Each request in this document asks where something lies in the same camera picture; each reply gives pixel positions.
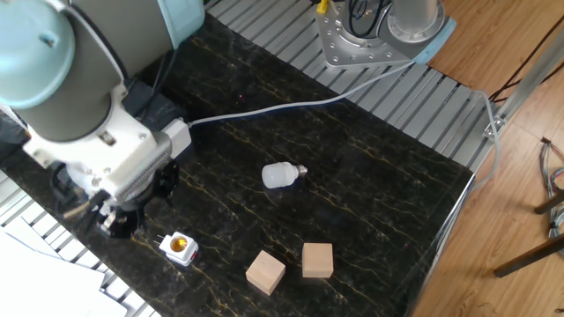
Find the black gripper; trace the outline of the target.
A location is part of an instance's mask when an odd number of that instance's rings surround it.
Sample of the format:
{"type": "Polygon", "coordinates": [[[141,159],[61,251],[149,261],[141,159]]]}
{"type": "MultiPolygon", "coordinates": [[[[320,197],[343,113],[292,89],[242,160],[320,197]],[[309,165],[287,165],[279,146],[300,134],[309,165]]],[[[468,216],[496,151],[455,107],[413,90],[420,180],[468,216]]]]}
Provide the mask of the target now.
{"type": "MultiPolygon", "coordinates": [[[[155,173],[152,194],[158,198],[168,199],[174,193],[179,182],[180,167],[175,160],[171,160],[155,173]]],[[[128,239],[145,225],[145,206],[151,197],[138,196],[117,207],[103,206],[97,228],[104,234],[111,234],[111,225],[115,222],[115,237],[128,239]]]]}

